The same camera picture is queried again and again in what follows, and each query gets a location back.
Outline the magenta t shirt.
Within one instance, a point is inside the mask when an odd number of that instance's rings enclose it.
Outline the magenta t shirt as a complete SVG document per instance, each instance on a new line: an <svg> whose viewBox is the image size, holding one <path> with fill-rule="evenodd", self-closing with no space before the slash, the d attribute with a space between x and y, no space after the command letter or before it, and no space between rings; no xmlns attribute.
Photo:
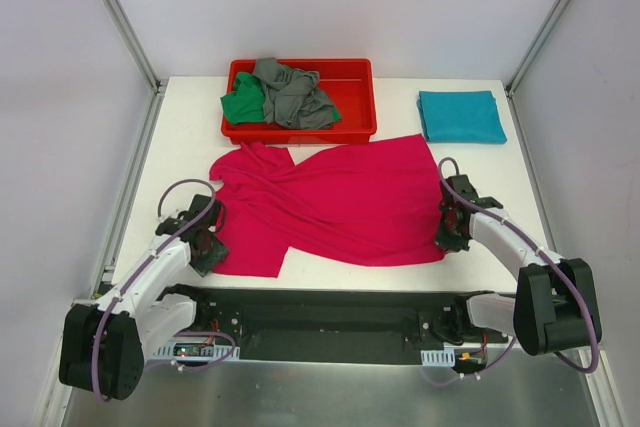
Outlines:
<svg viewBox="0 0 640 427"><path fill-rule="evenodd" d="M216 274L275 278L291 248L364 267L442 260L440 178L421 135L324 149L243 144L217 159L229 249Z"/></svg>

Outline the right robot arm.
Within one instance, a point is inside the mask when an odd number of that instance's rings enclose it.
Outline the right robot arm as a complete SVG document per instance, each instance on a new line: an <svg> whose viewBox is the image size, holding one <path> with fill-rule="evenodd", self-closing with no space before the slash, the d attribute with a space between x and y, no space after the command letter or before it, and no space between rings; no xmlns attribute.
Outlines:
<svg viewBox="0 0 640 427"><path fill-rule="evenodd" d="M485 247L517 282L513 295L480 290L456 297L438 324L448 342L473 341L485 329L514 337L531 356L587 348L598 356L602 338L590 266L537 243L513 222L501 203L481 197L467 176L440 183L441 220L436 244L447 253Z"/></svg>

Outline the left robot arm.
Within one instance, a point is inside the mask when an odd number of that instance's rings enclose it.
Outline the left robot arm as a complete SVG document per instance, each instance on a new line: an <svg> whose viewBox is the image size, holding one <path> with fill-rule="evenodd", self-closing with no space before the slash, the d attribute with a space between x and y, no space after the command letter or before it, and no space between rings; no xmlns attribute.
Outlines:
<svg viewBox="0 0 640 427"><path fill-rule="evenodd" d="M188 296L167 293L191 270L201 277L229 254L216 232L226 220L224 204L197 194L188 209L156 228L139 261L100 298L76 303L64 321L59 381L91 391L103 401L124 400L137 387L145 364L175 334L204 334L210 310Z"/></svg>

